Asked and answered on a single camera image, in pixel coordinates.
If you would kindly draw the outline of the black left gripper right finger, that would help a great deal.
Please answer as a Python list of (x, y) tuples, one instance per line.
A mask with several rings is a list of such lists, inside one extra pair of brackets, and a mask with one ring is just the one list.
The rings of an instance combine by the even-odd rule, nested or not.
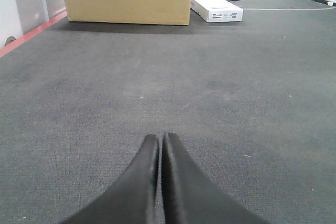
[(166, 223), (268, 222), (212, 183), (176, 133), (163, 136), (161, 187)]

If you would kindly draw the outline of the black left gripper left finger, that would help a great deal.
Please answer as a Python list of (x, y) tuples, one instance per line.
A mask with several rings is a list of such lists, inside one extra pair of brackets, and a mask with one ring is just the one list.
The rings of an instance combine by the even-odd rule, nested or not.
[(154, 223), (159, 140), (146, 135), (134, 159), (96, 200), (63, 223)]

